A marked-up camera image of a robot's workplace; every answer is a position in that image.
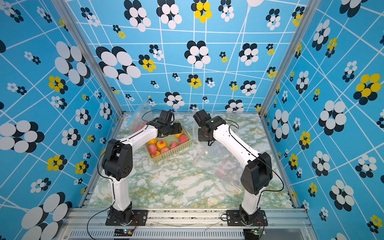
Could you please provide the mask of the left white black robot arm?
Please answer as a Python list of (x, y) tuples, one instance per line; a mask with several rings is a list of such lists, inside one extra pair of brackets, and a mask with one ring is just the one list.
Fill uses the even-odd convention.
[(128, 191), (128, 176), (133, 170), (133, 154), (150, 140), (180, 134), (182, 126), (174, 121), (175, 115), (172, 111), (162, 110), (159, 117), (146, 122), (128, 137), (108, 142), (101, 162), (105, 177), (111, 181), (113, 192), (108, 225), (129, 225), (132, 220), (136, 220)]

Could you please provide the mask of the pale green plastic basket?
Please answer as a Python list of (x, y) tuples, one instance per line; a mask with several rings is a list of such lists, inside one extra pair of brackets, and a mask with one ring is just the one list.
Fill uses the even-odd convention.
[[(181, 124), (181, 127), (183, 129), (181, 134), (169, 135), (166, 137), (157, 138), (157, 142), (161, 140), (166, 141), (168, 145), (167, 147), (163, 148), (162, 150), (158, 149), (158, 151), (150, 154), (148, 151), (148, 146), (149, 146), (148, 142), (145, 144), (147, 154), (154, 163), (157, 163), (159, 161), (166, 160), (169, 157), (175, 156), (176, 154), (179, 154), (181, 150), (188, 148), (192, 144), (192, 137), (187, 131), (187, 129), (185, 128), (185, 126), (183, 125), (183, 123), (178, 120), (176, 120), (176, 123)], [(189, 140), (184, 144), (180, 144), (179, 142), (180, 135), (186, 135), (189, 138)]]

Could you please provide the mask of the clear zip-top bag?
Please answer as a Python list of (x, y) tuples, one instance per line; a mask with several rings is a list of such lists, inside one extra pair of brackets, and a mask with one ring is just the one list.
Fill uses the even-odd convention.
[(127, 131), (129, 134), (133, 134), (143, 128), (147, 121), (144, 120), (143, 115), (152, 110), (150, 105), (151, 96), (148, 96), (133, 112), (128, 122), (126, 123)]

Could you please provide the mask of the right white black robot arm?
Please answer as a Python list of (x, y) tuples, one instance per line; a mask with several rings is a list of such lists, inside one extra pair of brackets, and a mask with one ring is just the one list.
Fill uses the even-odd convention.
[(273, 178), (271, 157), (245, 143), (234, 131), (239, 125), (205, 110), (194, 114), (194, 137), (202, 147), (195, 162), (244, 192), (239, 217), (252, 226), (262, 219), (260, 199)]

